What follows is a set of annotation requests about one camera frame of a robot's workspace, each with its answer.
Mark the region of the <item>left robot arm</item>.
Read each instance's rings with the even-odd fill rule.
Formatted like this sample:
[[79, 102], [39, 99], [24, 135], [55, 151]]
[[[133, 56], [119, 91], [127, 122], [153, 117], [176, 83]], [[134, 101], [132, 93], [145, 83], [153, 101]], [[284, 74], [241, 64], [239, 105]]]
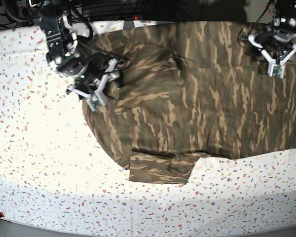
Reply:
[[[261, 18], [271, 9], [272, 20], [261, 31], [254, 31]], [[271, 70], [281, 70], [296, 53], [296, 0], [270, 0], [242, 41], [247, 41], [268, 62]]]

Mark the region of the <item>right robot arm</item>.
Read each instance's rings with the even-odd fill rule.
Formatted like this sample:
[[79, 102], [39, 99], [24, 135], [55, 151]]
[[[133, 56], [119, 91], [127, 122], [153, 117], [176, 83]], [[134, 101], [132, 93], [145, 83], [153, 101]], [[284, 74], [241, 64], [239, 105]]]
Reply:
[[2, 1], [7, 15], [17, 22], [29, 22], [39, 16], [39, 25], [45, 33], [48, 62], [54, 62], [56, 71], [74, 79], [66, 93], [76, 93], [92, 106], [104, 106], [108, 82], [119, 78], [119, 63], [125, 59], [98, 47], [87, 45], [93, 39], [93, 28], [67, 0], [42, 0], [34, 3], [31, 15], [17, 16], [8, 0]]

